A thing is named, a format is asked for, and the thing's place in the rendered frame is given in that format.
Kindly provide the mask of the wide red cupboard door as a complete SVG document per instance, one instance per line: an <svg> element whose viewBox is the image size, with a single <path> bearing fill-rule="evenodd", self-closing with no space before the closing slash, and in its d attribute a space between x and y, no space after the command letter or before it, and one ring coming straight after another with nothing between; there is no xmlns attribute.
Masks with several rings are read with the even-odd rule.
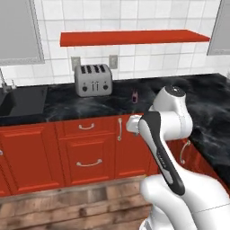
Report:
<svg viewBox="0 0 230 230"><path fill-rule="evenodd" d="M65 185L55 126L52 123L0 128L13 195Z"/></svg>

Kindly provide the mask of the black sink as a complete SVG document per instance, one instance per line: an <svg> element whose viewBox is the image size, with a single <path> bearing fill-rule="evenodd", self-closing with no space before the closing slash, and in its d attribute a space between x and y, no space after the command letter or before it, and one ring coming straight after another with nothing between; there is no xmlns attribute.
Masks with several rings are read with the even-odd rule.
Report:
<svg viewBox="0 0 230 230"><path fill-rule="evenodd" d="M48 87L35 85L18 87L9 93L0 89L0 117L19 117L41 114L44 109Z"/></svg>

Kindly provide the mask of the deep red drawer front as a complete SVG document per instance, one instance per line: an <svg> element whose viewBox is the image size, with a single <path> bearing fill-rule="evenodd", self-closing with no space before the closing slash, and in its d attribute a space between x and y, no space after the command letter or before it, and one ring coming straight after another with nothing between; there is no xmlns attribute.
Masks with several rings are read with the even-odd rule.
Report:
<svg viewBox="0 0 230 230"><path fill-rule="evenodd" d="M113 134L71 137L59 140L64 175L67 186L107 181L114 178L115 138ZM102 163L92 167L75 164Z"/></svg>

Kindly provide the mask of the red wall shelf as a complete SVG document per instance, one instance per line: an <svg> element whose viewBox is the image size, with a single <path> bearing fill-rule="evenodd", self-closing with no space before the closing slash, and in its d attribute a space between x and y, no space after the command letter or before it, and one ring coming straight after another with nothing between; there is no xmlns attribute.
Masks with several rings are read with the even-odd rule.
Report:
<svg viewBox="0 0 230 230"><path fill-rule="evenodd" d="M71 31L60 34L61 47L208 42L210 37L189 30Z"/></svg>

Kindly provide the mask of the narrow red cupboard door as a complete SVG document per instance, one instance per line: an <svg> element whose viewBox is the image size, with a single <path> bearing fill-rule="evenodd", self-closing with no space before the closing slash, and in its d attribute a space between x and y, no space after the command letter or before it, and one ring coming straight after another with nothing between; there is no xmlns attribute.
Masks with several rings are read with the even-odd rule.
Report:
<svg viewBox="0 0 230 230"><path fill-rule="evenodd" d="M115 178L158 174L158 166L142 137L126 130L129 114L120 115L119 118L122 118L122 138L118 141L117 119Z"/></svg>

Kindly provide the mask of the grey wall socket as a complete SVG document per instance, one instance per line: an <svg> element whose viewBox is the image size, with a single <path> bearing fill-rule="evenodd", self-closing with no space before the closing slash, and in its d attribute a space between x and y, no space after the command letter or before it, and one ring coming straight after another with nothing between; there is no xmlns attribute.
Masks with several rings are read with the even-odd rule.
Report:
<svg viewBox="0 0 230 230"><path fill-rule="evenodd" d="M81 58L80 57L71 57L71 65L72 65L72 70L75 70L76 66L81 65Z"/></svg>
<svg viewBox="0 0 230 230"><path fill-rule="evenodd" d="M118 56L117 55L110 55L109 56L109 67L110 67L110 69L117 69L118 68Z"/></svg>

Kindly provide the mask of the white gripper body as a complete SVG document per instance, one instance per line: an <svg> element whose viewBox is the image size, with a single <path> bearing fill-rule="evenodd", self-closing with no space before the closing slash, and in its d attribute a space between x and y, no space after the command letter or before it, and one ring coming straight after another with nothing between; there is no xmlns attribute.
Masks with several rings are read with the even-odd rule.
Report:
<svg viewBox="0 0 230 230"><path fill-rule="evenodd" d="M126 130L137 136L139 134L138 122L140 118L141 115L131 115L126 123Z"/></svg>

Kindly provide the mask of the red corner cupboard door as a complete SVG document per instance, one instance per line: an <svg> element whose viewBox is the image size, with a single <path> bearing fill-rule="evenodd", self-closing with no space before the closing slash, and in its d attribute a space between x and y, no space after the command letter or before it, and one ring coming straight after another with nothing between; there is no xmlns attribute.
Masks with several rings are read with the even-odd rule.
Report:
<svg viewBox="0 0 230 230"><path fill-rule="evenodd" d="M167 141L176 162L183 168L195 173L201 173L218 180L230 195L230 187L216 174L196 147L187 139Z"/></svg>

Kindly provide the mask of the grey wall cupboard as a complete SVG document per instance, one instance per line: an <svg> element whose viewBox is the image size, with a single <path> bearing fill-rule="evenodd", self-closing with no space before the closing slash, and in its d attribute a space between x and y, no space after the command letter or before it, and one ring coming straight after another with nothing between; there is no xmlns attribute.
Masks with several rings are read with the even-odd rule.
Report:
<svg viewBox="0 0 230 230"><path fill-rule="evenodd" d="M230 0L220 1L207 55L230 55Z"/></svg>
<svg viewBox="0 0 230 230"><path fill-rule="evenodd" d="M0 0L0 66L44 63L34 0Z"/></svg>

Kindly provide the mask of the grey four-slot toaster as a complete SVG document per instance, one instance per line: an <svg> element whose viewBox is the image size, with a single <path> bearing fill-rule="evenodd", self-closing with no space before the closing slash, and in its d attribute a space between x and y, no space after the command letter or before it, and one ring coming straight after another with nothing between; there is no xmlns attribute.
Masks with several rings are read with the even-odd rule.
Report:
<svg viewBox="0 0 230 230"><path fill-rule="evenodd" d="M106 64L75 67L75 90L80 97L104 96L112 93L112 72Z"/></svg>

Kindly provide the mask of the shallow red drawer front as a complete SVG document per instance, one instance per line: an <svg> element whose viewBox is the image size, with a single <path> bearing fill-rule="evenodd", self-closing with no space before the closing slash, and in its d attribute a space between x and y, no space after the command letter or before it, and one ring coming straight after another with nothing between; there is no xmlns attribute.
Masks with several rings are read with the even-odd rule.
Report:
<svg viewBox="0 0 230 230"><path fill-rule="evenodd" d="M113 117L72 119L55 123L57 136L86 137L95 134L114 133L116 125Z"/></svg>

